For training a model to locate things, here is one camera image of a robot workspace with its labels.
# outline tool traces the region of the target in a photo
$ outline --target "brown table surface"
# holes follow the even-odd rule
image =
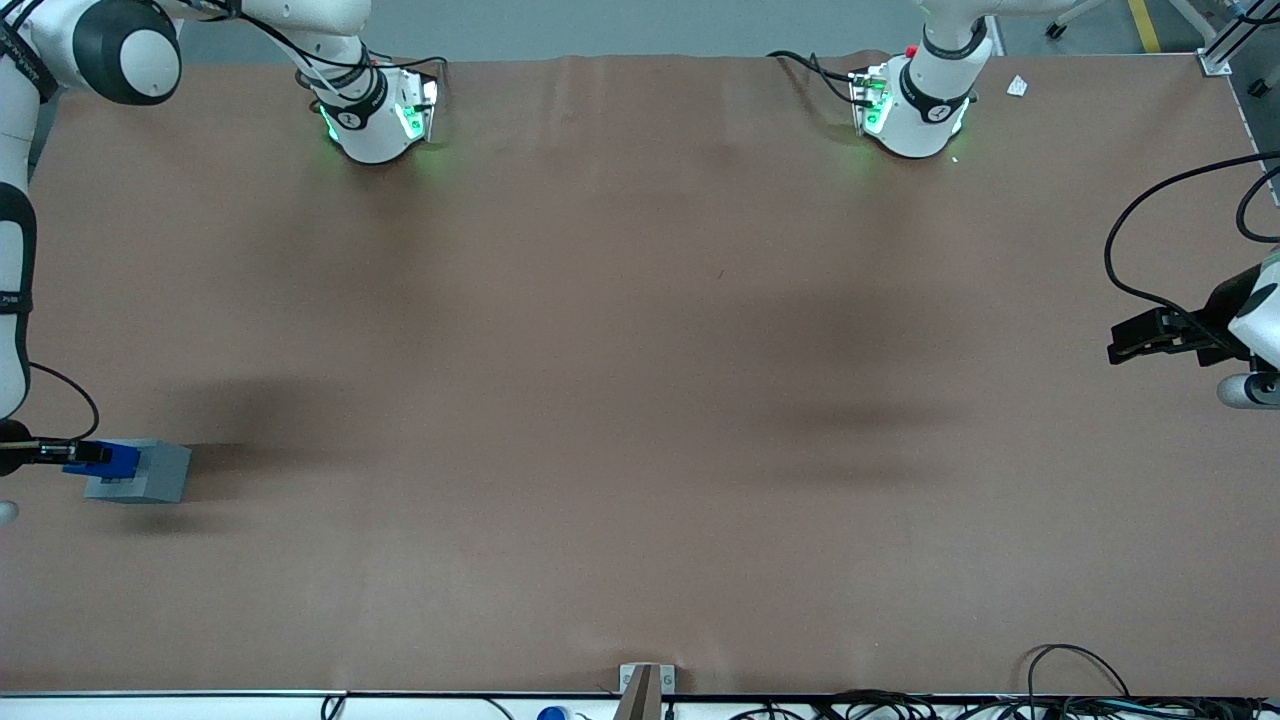
[[[195,460],[172,507],[0,480],[0,687],[591,689],[657,659],[695,691],[1012,691],[1078,642],[1139,693],[1275,692],[1276,418],[1219,405],[1238,366],[1105,355],[1147,307],[1102,273],[1116,214],[1251,151],[1225,79],[1000,59],[924,161],[773,60],[448,81],[445,145],[380,168],[283,67],[65,99],[32,357],[102,437]],[[1120,270],[1199,306],[1263,255],[1231,224],[1257,172],[1157,196]],[[84,410],[37,377],[19,418]]]

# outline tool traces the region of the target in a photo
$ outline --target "gray box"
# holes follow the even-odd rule
[[[140,451],[138,469],[132,478],[90,478],[84,497],[127,505],[178,502],[187,484],[191,450],[159,439],[104,439]]]

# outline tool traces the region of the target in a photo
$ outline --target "yellow floor stripe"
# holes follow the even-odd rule
[[[1147,12],[1144,0],[1129,0],[1129,12],[1133,13],[1133,22],[1138,26],[1138,37],[1142,38],[1142,49],[1146,53],[1160,53],[1160,38],[1156,37],[1156,26],[1151,24],[1151,13]]]

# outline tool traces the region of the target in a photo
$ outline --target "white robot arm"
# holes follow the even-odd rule
[[[913,0],[924,13],[924,37],[911,56],[868,69],[854,96],[863,133],[904,158],[928,158],[946,146],[969,109],[973,83],[991,58],[986,15],[1057,13],[1075,0]]]
[[[297,64],[329,136],[358,163],[422,140],[436,83],[370,59],[356,36],[370,0],[12,0],[0,9],[0,419],[26,400],[36,213],[27,161],[36,114],[59,86],[127,105],[168,100],[182,78],[173,18],[241,18]]]

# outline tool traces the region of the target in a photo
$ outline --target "blue clamp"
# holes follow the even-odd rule
[[[110,460],[106,462],[68,462],[63,465],[63,471],[73,475],[102,478],[104,480],[120,480],[133,477],[138,469],[138,459],[142,455],[137,447],[100,441],[99,445],[111,450]]]

